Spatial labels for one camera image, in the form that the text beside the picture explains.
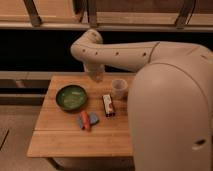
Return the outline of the beige cylindrical gripper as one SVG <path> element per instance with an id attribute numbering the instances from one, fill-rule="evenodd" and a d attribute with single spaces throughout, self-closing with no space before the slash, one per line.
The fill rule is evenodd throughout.
<path id="1" fill-rule="evenodd" d="M 105 66 L 102 64 L 84 63 L 84 72 L 95 82 L 101 82 L 105 72 Z"/>

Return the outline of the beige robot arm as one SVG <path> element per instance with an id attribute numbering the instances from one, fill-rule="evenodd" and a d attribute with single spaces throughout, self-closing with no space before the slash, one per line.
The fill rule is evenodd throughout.
<path id="1" fill-rule="evenodd" d="M 136 171 L 213 168 L 213 51 L 200 44 L 105 44 L 94 29 L 71 45 L 94 74 L 102 65 L 133 71 L 127 100 Z"/>

